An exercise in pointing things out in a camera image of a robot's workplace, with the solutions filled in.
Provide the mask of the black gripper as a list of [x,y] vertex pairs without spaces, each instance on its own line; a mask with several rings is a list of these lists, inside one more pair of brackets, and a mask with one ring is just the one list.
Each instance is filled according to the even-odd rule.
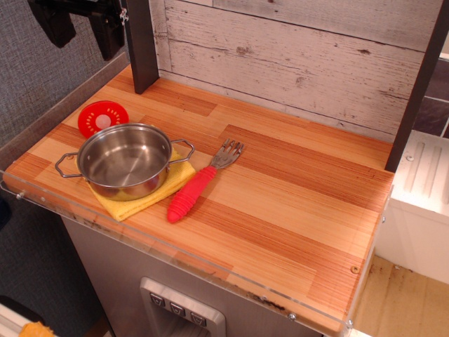
[[116,0],[61,0],[28,1],[40,8],[36,19],[51,43],[58,48],[66,46],[76,30],[69,13],[91,16],[91,28],[103,60],[111,60],[124,46],[124,28],[121,21],[128,20],[128,11]]

